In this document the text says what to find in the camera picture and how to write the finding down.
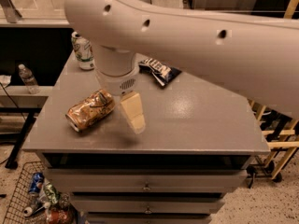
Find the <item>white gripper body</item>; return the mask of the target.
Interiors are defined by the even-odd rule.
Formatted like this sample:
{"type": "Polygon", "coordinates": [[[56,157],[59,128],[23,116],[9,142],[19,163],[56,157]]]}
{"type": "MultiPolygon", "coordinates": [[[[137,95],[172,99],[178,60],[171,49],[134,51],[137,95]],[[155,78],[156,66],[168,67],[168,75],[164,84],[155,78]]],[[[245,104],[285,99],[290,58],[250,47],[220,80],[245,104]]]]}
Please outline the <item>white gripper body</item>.
{"type": "Polygon", "coordinates": [[[97,65],[95,75],[100,86],[114,96],[121,96],[135,89],[138,67],[129,63],[104,63],[97,65]]]}

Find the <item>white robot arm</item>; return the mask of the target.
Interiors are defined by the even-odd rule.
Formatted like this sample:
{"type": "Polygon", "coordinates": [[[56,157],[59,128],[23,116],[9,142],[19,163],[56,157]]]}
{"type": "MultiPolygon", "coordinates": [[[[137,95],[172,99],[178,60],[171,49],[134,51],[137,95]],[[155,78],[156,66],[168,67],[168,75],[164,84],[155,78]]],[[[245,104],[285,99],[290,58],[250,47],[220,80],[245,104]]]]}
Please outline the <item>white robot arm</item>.
{"type": "Polygon", "coordinates": [[[133,74],[140,53],[299,119],[296,20],[156,7],[140,0],[65,0],[70,26],[91,41],[102,82],[133,74]]]}

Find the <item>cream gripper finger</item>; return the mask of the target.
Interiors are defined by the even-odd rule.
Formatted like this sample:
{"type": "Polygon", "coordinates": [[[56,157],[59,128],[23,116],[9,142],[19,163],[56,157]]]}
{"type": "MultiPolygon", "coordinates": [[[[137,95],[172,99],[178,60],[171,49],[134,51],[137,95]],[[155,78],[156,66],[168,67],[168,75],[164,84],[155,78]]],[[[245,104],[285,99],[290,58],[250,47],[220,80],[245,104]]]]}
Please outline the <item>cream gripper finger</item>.
{"type": "Polygon", "coordinates": [[[120,100],[121,113],[134,133],[142,133],[146,128],[143,106],[140,94],[131,91],[122,96],[120,100]]]}

